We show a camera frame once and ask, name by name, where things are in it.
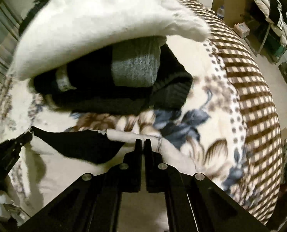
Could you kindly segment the light grey small garment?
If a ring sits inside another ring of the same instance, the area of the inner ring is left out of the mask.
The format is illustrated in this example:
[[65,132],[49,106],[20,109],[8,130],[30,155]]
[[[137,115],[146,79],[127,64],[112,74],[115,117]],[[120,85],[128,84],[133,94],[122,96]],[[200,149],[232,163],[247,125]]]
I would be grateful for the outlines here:
[[108,130],[44,132],[45,138],[34,135],[25,144],[21,165],[20,206],[30,216],[50,203],[85,173],[99,175],[122,163],[124,155],[135,148],[136,139],[152,138],[152,150],[163,161],[193,175],[196,170],[189,154],[183,154],[163,138],[152,126],[144,129],[123,127]]

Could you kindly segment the floral fleece blanket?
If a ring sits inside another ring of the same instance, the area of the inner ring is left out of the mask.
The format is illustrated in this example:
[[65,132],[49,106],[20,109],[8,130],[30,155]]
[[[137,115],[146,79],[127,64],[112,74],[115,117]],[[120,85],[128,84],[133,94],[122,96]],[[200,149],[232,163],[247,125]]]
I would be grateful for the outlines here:
[[[164,36],[193,81],[178,111],[148,108],[138,115],[74,113],[48,106],[28,78],[17,79],[12,67],[0,91],[0,143],[35,127],[44,132],[108,130],[152,126],[201,172],[265,224],[276,206],[282,173],[279,119],[258,65],[241,40],[214,12],[195,0],[177,0],[210,28],[202,42],[179,35]],[[0,217],[5,205],[20,205],[21,165],[8,174],[0,191]]]

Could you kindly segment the black knit garment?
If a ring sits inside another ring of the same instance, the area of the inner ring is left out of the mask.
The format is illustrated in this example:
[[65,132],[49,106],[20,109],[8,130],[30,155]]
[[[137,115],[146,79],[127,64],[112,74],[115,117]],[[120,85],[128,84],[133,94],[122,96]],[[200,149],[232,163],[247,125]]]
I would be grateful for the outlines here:
[[178,111],[186,102],[193,78],[168,45],[160,50],[160,67],[152,86],[115,85],[111,47],[41,73],[30,83],[49,107],[74,113],[138,115],[148,108]]

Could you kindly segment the grey knit sock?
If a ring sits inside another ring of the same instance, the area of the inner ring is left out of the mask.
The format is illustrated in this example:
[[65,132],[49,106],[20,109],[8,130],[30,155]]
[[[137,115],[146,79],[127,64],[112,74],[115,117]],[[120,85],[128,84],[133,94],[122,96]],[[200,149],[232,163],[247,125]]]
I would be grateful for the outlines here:
[[116,86],[150,87],[157,79],[166,37],[152,36],[113,44],[112,77]]

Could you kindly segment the green striped curtain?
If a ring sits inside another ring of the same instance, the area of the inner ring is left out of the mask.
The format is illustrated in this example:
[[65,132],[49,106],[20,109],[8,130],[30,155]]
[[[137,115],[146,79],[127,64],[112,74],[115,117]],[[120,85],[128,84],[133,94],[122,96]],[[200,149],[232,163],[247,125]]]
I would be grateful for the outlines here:
[[0,4],[0,83],[4,82],[11,65],[21,23],[21,16],[16,15],[3,1]]

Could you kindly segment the white fluffy garment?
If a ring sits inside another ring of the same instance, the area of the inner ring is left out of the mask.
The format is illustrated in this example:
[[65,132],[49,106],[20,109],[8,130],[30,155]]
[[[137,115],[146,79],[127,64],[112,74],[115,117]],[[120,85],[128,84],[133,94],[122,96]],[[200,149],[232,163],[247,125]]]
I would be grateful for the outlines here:
[[49,0],[24,30],[11,67],[23,81],[124,40],[179,35],[202,42],[209,34],[177,0]]

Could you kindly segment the small tissue box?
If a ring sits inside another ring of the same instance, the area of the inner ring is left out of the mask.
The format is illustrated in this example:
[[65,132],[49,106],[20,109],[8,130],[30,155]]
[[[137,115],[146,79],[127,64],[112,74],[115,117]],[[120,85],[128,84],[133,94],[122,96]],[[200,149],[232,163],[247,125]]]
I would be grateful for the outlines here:
[[250,28],[245,22],[235,24],[233,30],[240,38],[245,38],[250,34]]

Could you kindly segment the clear water bottle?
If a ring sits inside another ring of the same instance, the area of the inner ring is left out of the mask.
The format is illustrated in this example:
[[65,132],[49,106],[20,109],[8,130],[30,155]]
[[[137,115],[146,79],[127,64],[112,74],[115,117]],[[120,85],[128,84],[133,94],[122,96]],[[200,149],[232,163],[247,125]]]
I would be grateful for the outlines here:
[[224,14],[225,14],[225,11],[224,11],[224,6],[220,6],[218,9],[217,9],[217,17],[220,18],[220,19],[224,19]]

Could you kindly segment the brown cardboard wardrobe panel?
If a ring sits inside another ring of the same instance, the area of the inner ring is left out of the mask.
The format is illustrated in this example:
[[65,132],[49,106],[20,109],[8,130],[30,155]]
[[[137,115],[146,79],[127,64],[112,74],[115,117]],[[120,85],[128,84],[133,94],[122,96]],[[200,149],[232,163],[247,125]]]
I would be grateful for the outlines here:
[[220,6],[224,6],[224,22],[230,28],[235,24],[246,21],[246,10],[252,0],[213,0],[212,10],[217,12]]

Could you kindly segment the striped quilt on rack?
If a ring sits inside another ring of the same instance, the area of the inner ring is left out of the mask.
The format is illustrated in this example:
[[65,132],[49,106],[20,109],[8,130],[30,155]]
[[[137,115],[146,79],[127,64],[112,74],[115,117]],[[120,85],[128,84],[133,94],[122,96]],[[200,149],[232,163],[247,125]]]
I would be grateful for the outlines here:
[[287,8],[281,0],[254,0],[266,21],[272,24],[283,47],[287,46]]

